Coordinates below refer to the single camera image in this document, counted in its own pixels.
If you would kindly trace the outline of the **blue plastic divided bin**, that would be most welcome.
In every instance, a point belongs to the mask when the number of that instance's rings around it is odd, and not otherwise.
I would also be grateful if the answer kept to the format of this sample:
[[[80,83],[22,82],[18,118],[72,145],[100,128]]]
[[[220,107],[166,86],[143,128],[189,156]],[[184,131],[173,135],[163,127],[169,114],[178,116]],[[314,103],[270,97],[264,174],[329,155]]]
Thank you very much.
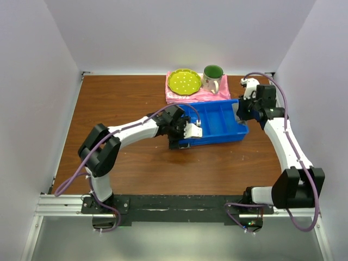
[[[196,122],[197,114],[200,115],[203,136],[180,140],[179,148],[242,141],[249,133],[249,128],[235,120],[234,104],[238,104],[237,99],[192,103],[197,112],[184,106],[185,115],[190,116],[192,123]]]

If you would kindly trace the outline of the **grey sock black stripes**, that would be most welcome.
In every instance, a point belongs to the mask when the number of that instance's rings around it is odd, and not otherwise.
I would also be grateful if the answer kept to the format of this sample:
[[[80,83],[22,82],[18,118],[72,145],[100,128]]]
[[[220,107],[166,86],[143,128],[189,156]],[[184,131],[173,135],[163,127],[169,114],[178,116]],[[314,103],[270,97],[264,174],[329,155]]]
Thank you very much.
[[[235,120],[240,125],[247,125],[246,121],[242,120],[238,115],[235,115]]]

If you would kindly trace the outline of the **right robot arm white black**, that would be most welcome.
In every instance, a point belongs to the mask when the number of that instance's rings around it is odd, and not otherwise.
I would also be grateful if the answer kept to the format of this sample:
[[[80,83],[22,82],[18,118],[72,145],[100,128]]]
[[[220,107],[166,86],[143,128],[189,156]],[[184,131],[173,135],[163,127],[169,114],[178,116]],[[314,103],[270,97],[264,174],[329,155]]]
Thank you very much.
[[[248,187],[242,207],[253,214],[262,204],[281,209],[313,208],[319,198],[325,174],[315,168],[302,152],[286,118],[285,109],[276,105],[276,88],[254,78],[242,79],[245,89],[234,107],[235,119],[256,120],[269,137],[277,154],[281,175],[271,187]]]

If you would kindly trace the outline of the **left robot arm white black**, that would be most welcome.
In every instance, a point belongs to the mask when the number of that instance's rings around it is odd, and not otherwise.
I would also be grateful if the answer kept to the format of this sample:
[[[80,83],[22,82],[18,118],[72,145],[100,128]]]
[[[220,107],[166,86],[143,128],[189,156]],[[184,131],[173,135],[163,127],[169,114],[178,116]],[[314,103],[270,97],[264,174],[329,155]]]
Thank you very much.
[[[188,138],[191,130],[191,117],[176,104],[124,125],[96,125],[78,150],[81,166],[77,170],[79,172],[84,168],[89,176],[94,208],[100,213],[115,211],[109,172],[121,149],[163,135],[168,137],[169,142],[177,143]]]

